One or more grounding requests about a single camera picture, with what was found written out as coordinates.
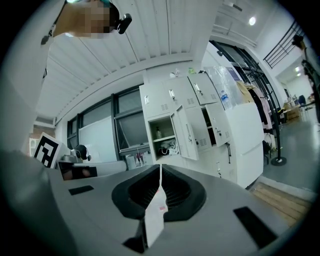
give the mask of cabinet shelf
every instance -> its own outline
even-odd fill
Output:
[[[172,136],[168,136],[168,137],[164,137],[164,138],[158,138],[158,139],[154,139],[153,142],[161,142],[161,141],[173,139],[175,137],[176,137],[175,135],[172,135]]]

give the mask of open locker door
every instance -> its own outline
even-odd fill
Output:
[[[231,131],[224,107],[221,103],[205,105],[209,115],[216,145],[218,147],[230,141]]]
[[[197,143],[192,126],[188,122],[187,114],[181,105],[170,116],[176,142],[178,143],[180,155],[183,158],[199,160]]]

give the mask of whiteboard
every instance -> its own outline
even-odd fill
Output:
[[[111,122],[111,116],[108,116],[79,129],[79,143],[87,147],[90,163],[117,161]]]

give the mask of locker door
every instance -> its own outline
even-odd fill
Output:
[[[230,126],[224,107],[220,103],[205,105],[206,111],[210,117],[216,145],[221,145],[230,141]]]
[[[181,105],[170,117],[180,155],[184,158],[199,160],[194,132],[184,107]]]
[[[187,77],[179,77],[163,82],[171,98],[174,109],[183,105],[186,109],[199,106],[196,94]]]
[[[144,84],[139,88],[147,118],[170,113],[170,97],[162,82]]]
[[[185,110],[194,133],[198,152],[211,148],[211,141],[204,114],[200,107]]]
[[[216,103],[220,101],[219,95],[206,73],[192,74],[188,76],[200,105]]]

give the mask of hanging clothes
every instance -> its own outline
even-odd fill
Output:
[[[264,112],[264,107],[262,106],[262,102],[261,102],[260,98],[258,97],[258,95],[255,93],[255,91],[253,89],[250,89],[249,93],[251,94],[251,96],[254,100],[254,103],[256,104],[256,107],[258,108],[261,122],[264,123],[265,125],[267,125],[268,124],[267,117]]]
[[[252,98],[250,92],[246,88],[246,85],[242,81],[236,81],[236,85],[238,86],[240,92],[242,93],[243,99],[245,103],[248,102],[255,102],[254,99]]]
[[[265,124],[265,123],[262,124],[263,129],[272,130],[272,123],[271,123],[271,118],[269,115],[270,106],[268,104],[268,101],[264,97],[263,93],[261,92],[261,90],[259,88],[254,86],[253,91],[260,98],[260,101],[261,101],[262,107],[263,107],[263,111],[264,111],[264,114],[266,117],[267,124]]]

